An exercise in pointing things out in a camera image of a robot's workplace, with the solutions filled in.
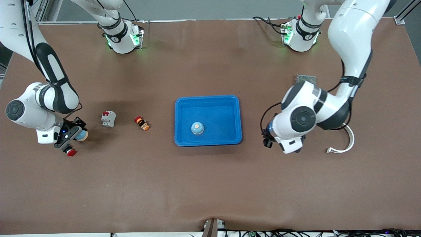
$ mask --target brown table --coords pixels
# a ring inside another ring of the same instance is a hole
[[[0,233],[197,231],[209,218],[247,230],[421,229],[421,67],[393,19],[374,33],[351,151],[325,154],[348,137],[319,128],[299,154],[262,144],[260,117],[297,73],[324,89],[341,76],[328,25],[296,53],[255,21],[152,23],[144,49],[127,55],[109,50],[96,25],[42,26],[83,103],[75,115],[90,140],[74,142],[79,152],[68,158],[0,113]],[[0,108],[35,81],[43,81],[35,66],[14,55]],[[176,146],[175,100],[216,94],[240,99],[241,144]],[[102,127],[104,110],[116,112],[114,128]],[[151,129],[140,130],[137,116]]]

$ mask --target orange object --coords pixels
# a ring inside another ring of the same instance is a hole
[[[149,129],[148,123],[141,117],[137,116],[134,121],[139,124],[140,128],[142,128],[144,131]]]

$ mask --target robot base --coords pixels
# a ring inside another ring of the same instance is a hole
[[[312,37],[311,40],[304,40],[303,37],[297,33],[296,23],[297,19],[293,19],[292,21],[281,25],[281,32],[286,34],[282,35],[282,43],[296,52],[305,52],[316,43],[319,33]]]
[[[127,25],[128,30],[120,42],[114,42],[113,37],[109,39],[105,35],[109,48],[119,54],[130,53],[136,48],[142,49],[144,29],[131,21],[123,19],[123,22]]]

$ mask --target red switch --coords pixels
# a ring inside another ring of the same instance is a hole
[[[74,155],[76,155],[76,150],[75,149],[69,149],[66,152],[66,154],[67,154],[67,156],[74,156]]]

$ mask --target blue plastic tray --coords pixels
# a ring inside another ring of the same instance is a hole
[[[204,131],[194,135],[191,126]],[[179,146],[232,145],[242,139],[240,102],[235,95],[181,97],[176,101],[174,140]]]

